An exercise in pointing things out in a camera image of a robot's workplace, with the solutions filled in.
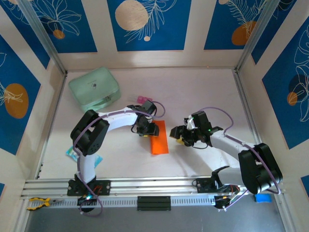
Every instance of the yellow clamp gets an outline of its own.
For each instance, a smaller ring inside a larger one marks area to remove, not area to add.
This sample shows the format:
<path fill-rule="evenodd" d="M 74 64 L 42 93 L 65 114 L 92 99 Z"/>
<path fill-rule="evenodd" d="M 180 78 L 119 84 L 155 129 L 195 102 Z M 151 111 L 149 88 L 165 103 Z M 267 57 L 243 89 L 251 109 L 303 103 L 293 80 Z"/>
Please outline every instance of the yellow clamp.
<path fill-rule="evenodd" d="M 180 137 L 179 139 L 176 139 L 176 142 L 180 143 L 181 145 L 184 145 L 182 137 Z"/>
<path fill-rule="evenodd" d="M 40 204 L 39 206 L 36 206 L 36 207 L 28 207 L 27 210 L 29 211 L 34 211 L 34 210 L 37 210 L 37 209 L 40 209 L 42 207 L 49 207 L 50 206 L 50 198 L 39 198 L 39 197 L 34 197 L 34 198 L 30 198 L 29 199 L 30 202 L 33 202 L 33 201 L 41 201 L 41 202 L 44 202 L 43 204 Z"/>

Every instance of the cable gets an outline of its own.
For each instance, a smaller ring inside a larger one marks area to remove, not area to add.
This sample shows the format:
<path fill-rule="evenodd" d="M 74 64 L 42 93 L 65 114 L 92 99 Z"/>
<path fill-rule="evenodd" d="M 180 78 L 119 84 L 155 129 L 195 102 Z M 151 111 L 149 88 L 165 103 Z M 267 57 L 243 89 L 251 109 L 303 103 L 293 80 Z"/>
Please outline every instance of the cable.
<path fill-rule="evenodd" d="M 135 127 L 135 124 L 131 127 L 131 132 L 137 134 L 137 132 L 133 131 L 133 128 Z"/>
<path fill-rule="evenodd" d="M 162 106 L 162 109 L 163 109 L 163 114 L 161 115 L 161 116 L 156 116 L 157 118 L 160 118 L 160 117 L 163 117 L 163 115 L 165 114 L 165 107 L 164 107 L 164 105 L 163 104 L 161 104 L 160 102 L 158 102 L 158 101 L 152 101 L 152 103 L 157 103 L 157 104 L 159 104 L 159 105 L 161 105 Z"/>
<path fill-rule="evenodd" d="M 234 120 L 233 120 L 232 116 L 231 116 L 227 111 L 225 111 L 225 110 L 223 110 L 223 109 L 220 109 L 220 108 L 218 108 L 218 107 L 212 107 L 212 106 L 208 106 L 208 107 L 202 108 L 202 109 L 200 109 L 199 111 L 207 110 L 207 109 L 219 110 L 219 111 L 225 113 L 225 114 L 230 118 L 230 120 L 231 120 L 231 125 L 223 131 L 224 135 L 225 135 L 225 133 L 226 133 L 227 130 L 229 130 L 230 128 L 232 128 L 232 126 L 234 126 Z"/>
<path fill-rule="evenodd" d="M 273 190 L 270 190 L 270 189 L 267 189 L 268 192 L 272 192 L 274 194 L 280 194 L 281 193 L 281 190 L 279 188 L 279 185 L 274 177 L 274 175 L 271 173 L 270 169 L 267 167 L 266 163 L 264 162 L 264 160 L 261 158 L 261 156 L 258 154 L 258 152 L 256 152 L 252 147 L 250 147 L 249 145 L 243 143 L 242 141 L 236 139 L 236 138 L 233 138 L 231 136 L 229 136 L 228 134 L 225 134 L 226 138 L 230 139 L 230 140 L 233 140 L 234 142 L 236 143 L 239 143 L 241 145 L 243 145 L 245 148 L 251 150 L 255 156 L 257 157 L 257 159 L 262 163 L 262 165 L 264 166 L 265 170 L 267 171 L 270 179 L 272 180 L 272 182 L 274 182 L 274 185 L 276 186 L 276 189 L 277 189 L 277 192 L 273 191 Z"/>
<path fill-rule="evenodd" d="M 235 204 L 236 202 L 238 202 L 247 192 L 249 192 L 249 190 L 246 190 L 243 192 L 243 194 L 241 194 L 241 196 L 239 198 L 237 198 L 234 202 L 230 203 L 227 207 L 223 208 L 223 209 L 219 209 L 219 210 L 227 210 L 229 207 L 231 207 L 233 204 Z"/>
<path fill-rule="evenodd" d="M 197 188 L 197 185 L 196 185 L 196 184 L 195 184 L 195 185 L 193 184 L 194 181 L 196 182 L 197 180 L 193 180 L 192 183 L 191 183 L 191 185 L 192 185 L 193 187 Z"/>
<path fill-rule="evenodd" d="M 102 201 L 99 199 L 98 195 L 96 195 L 92 189 L 88 186 L 88 184 L 85 182 L 84 178 L 83 178 L 83 175 L 81 175 L 81 159 L 80 159 L 80 156 L 82 156 L 82 152 L 76 147 L 78 141 L 81 139 L 81 137 L 85 134 L 85 132 L 93 125 L 95 124 L 97 121 L 103 119 L 103 118 L 106 118 L 106 117 L 109 117 L 109 116 L 113 116 L 113 115 L 118 115 L 118 114 L 126 114 L 126 113 L 138 113 L 138 114 L 143 114 L 143 115 L 146 115 L 146 116 L 152 116 L 153 118 L 161 118 L 164 116 L 165 114 L 165 107 L 163 106 L 163 104 L 159 103 L 159 102 L 155 102 L 153 101 L 153 103 L 158 103 L 162 106 L 163 108 L 163 114 L 160 115 L 160 116 L 152 116 L 148 113 L 145 113 L 145 112 L 142 112 L 142 111 L 137 111 L 137 110 L 122 110 L 122 111 L 117 111 L 117 112 L 113 112 L 113 113 L 109 113 L 109 114 L 105 114 L 105 115 L 102 115 L 98 118 L 96 118 L 95 120 L 93 120 L 92 122 L 90 122 L 86 127 L 85 129 L 77 136 L 77 138 L 75 139 L 74 143 L 73 143 L 73 150 L 76 152 L 76 154 L 78 154 L 78 159 L 77 159 L 77 172 L 78 172 L 78 176 L 79 176 L 79 179 L 81 180 L 81 182 L 83 183 L 83 185 L 87 188 L 87 190 L 91 193 L 91 195 L 93 195 L 95 197 L 95 199 L 98 201 L 98 203 L 100 204 L 101 206 L 101 210 L 98 214 L 96 215 L 86 215 L 84 214 L 84 212 L 81 210 L 80 208 L 80 211 L 81 211 L 81 214 L 85 215 L 85 216 L 88 216 L 88 217 L 98 217 L 102 212 L 103 212 L 103 203 Z"/>
<path fill-rule="evenodd" d="M 196 146 L 192 146 L 192 147 L 195 148 L 195 149 L 204 150 L 204 149 L 206 149 L 208 147 L 208 145 L 206 147 L 196 147 Z"/>

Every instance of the mint green pouch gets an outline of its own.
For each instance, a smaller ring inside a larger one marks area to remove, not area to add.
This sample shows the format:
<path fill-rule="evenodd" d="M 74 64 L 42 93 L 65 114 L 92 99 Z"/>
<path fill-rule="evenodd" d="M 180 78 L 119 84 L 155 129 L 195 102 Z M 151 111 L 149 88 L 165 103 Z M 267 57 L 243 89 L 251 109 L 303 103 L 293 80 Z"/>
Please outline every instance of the mint green pouch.
<path fill-rule="evenodd" d="M 118 82 L 104 67 L 71 80 L 69 88 L 84 112 L 102 109 L 121 97 Z"/>

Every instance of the pink object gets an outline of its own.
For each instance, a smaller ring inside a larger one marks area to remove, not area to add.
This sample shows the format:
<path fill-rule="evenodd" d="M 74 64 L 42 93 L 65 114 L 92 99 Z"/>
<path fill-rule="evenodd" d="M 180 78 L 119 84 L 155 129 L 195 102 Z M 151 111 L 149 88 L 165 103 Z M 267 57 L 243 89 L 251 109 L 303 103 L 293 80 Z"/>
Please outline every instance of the pink object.
<path fill-rule="evenodd" d="M 144 104 L 145 101 L 147 101 L 147 100 L 152 101 L 153 99 L 152 98 L 143 97 L 143 96 L 138 96 L 137 97 L 137 103 L 139 103 L 139 104 Z"/>

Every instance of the blue tag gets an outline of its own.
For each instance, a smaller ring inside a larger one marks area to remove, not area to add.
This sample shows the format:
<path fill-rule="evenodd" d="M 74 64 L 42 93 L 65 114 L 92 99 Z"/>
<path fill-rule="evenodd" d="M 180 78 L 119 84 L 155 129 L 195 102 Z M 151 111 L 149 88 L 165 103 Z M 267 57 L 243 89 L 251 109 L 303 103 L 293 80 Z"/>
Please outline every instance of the blue tag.
<path fill-rule="evenodd" d="M 78 154 L 76 154 L 76 152 L 73 150 L 73 146 L 71 146 L 67 152 L 66 152 L 67 156 L 70 156 L 73 160 L 75 160 L 75 162 L 77 162 L 78 159 Z M 98 166 L 99 163 L 101 163 L 101 161 L 103 160 L 103 158 L 97 154 L 93 154 L 93 156 L 96 156 L 96 161 L 95 161 L 95 168 Z"/>
<path fill-rule="evenodd" d="M 256 194 L 254 195 L 254 197 L 255 197 L 255 201 L 258 203 L 262 203 L 262 202 L 270 203 L 272 201 L 270 194 Z"/>

